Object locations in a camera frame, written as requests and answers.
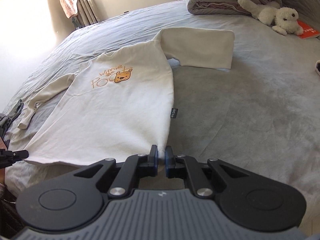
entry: pooh bear face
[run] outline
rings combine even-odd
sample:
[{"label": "pooh bear face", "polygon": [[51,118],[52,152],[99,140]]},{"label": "pooh bear face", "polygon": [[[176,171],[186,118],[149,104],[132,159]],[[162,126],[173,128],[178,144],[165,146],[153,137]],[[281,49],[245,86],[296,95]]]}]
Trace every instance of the pooh bear face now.
[{"label": "pooh bear face", "polygon": [[130,78],[132,69],[129,69],[125,72],[118,71],[115,77],[115,83],[120,83],[121,81],[125,81]]}]

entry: shirt sleeve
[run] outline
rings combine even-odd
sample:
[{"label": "shirt sleeve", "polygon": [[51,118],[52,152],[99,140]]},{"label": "shirt sleeve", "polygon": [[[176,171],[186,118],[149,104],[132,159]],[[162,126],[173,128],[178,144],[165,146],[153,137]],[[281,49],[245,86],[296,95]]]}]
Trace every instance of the shirt sleeve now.
[{"label": "shirt sleeve", "polygon": [[20,121],[18,128],[27,129],[32,116],[37,111],[37,104],[44,103],[63,90],[67,89],[78,73],[65,74],[41,89],[28,103],[27,110]]},{"label": "shirt sleeve", "polygon": [[167,59],[174,58],[181,66],[231,68],[233,31],[170,27],[159,31],[152,40],[160,42]]}]

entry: gray bedsheet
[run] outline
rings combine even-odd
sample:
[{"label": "gray bedsheet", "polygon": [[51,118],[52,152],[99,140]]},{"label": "gray bedsheet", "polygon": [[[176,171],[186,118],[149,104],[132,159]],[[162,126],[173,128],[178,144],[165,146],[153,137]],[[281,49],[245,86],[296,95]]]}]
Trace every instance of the gray bedsheet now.
[{"label": "gray bedsheet", "polygon": [[[290,184],[307,199],[305,219],[319,214],[320,77],[314,66],[320,59],[320,40],[279,35],[248,16],[194,16],[184,1],[177,1],[77,30],[24,82],[5,111],[19,98],[28,103],[43,86],[75,72],[82,62],[147,41],[168,26],[227,29],[236,36],[231,70],[181,67],[170,62],[174,107],[179,109],[168,139],[174,152],[202,162],[217,157]],[[7,134],[9,149],[25,147],[62,95],[43,104],[27,130],[16,128],[20,117],[13,123]],[[18,195],[25,187],[70,169],[20,162],[6,169],[6,183]]]}]

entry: white plush dog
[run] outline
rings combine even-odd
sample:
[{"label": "white plush dog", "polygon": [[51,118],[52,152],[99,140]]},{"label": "white plush dog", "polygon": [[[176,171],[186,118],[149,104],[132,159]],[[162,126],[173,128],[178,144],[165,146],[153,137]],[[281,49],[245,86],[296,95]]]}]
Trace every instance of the white plush dog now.
[{"label": "white plush dog", "polygon": [[250,12],[252,17],[261,21],[263,24],[271,26],[272,29],[282,35],[294,33],[295,35],[303,34],[303,28],[298,24],[298,12],[295,9],[282,7],[276,2],[267,5],[255,4],[250,0],[238,0],[240,6]]}]

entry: towel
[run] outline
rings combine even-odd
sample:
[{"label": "towel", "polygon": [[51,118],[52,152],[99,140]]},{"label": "towel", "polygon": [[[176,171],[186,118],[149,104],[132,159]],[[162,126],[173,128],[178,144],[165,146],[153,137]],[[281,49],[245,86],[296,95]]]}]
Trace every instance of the towel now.
[{"label": "towel", "polygon": [[60,0],[60,4],[68,18],[78,14],[77,0]]}]

